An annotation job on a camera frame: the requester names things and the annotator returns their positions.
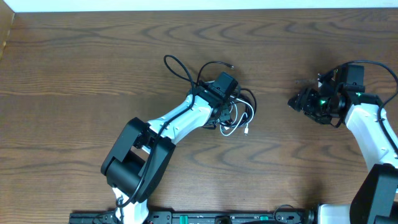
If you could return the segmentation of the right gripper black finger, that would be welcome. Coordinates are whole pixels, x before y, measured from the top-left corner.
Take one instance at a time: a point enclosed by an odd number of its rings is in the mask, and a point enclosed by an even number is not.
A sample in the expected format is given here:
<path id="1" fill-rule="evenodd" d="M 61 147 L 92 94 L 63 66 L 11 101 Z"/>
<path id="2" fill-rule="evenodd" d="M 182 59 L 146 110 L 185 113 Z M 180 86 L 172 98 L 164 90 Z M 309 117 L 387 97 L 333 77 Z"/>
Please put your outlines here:
<path id="1" fill-rule="evenodd" d="M 291 98 L 287 103 L 293 110 L 300 112 L 303 110 L 305 102 L 301 98 Z"/>
<path id="2" fill-rule="evenodd" d="M 297 101 L 308 101 L 313 98 L 314 89 L 304 88 L 297 94 Z"/>

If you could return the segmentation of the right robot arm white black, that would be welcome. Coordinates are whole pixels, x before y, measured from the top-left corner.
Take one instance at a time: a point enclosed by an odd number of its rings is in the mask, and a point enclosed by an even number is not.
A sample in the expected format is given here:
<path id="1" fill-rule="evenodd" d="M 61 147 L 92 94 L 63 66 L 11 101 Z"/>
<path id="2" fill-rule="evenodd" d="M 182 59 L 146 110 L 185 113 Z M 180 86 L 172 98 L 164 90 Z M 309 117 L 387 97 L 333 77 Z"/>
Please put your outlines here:
<path id="1" fill-rule="evenodd" d="M 320 205 L 317 223 L 397 223 L 397 136 L 388 122 L 386 102 L 366 93 L 364 60 L 343 63 L 318 75 L 318 88 L 304 88 L 289 101 L 295 111 L 353 134 L 368 175 L 349 205 Z"/>

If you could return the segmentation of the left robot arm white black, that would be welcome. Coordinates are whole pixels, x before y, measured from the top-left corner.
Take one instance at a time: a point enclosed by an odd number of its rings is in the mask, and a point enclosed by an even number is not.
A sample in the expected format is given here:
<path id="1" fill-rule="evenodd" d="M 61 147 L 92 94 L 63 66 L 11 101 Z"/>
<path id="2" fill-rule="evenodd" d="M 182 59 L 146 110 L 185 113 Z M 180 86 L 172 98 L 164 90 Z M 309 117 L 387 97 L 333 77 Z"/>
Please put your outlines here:
<path id="1" fill-rule="evenodd" d="M 196 128 L 215 129 L 230 120 L 238 82 L 225 72 L 193 86 L 183 103 L 147 122 L 133 118 L 106 156 L 101 173 L 116 196 L 116 223 L 143 223 L 147 199 L 158 186 L 176 145 Z"/>

